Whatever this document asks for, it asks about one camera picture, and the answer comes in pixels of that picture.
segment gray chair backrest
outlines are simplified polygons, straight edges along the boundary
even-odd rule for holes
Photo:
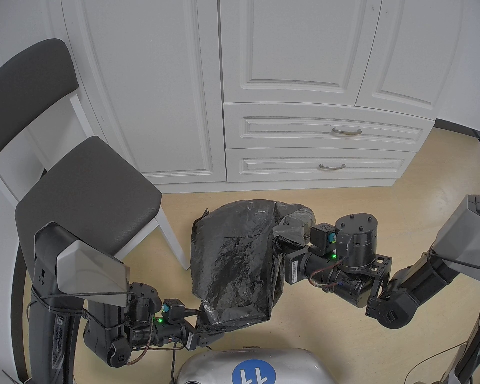
[[[48,39],[0,67],[0,151],[49,107],[78,88],[65,43]]]

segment gray chair seat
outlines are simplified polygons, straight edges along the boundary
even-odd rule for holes
[[[157,215],[161,192],[99,137],[60,160],[19,202],[18,236],[30,274],[34,236],[54,221],[99,251],[115,255]]]

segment silver handle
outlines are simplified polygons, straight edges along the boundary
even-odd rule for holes
[[[359,129],[356,132],[348,132],[348,131],[339,131],[337,128],[334,127],[332,129],[332,132],[333,133],[338,133],[338,134],[341,134],[341,135],[357,136],[357,135],[361,134],[361,129]]]
[[[345,168],[346,165],[345,164],[342,164],[341,166],[339,167],[326,167],[324,166],[323,164],[320,164],[320,169],[323,169],[325,171],[338,171],[339,169],[343,169]]]

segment chair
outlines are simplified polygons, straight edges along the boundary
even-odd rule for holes
[[[30,275],[35,266],[34,235],[51,221],[120,260],[160,226],[178,261],[188,269],[190,263],[160,206],[162,193],[94,136],[76,89],[70,53],[58,39],[41,41],[0,68],[0,151],[65,96],[87,136],[16,206],[17,232]],[[8,194],[1,179],[0,191]]]

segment drawer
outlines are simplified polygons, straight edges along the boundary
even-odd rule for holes
[[[228,149],[295,147],[418,152],[435,123],[375,109],[299,103],[224,104],[224,119]]]
[[[335,148],[227,149],[227,180],[396,179],[413,152]]]

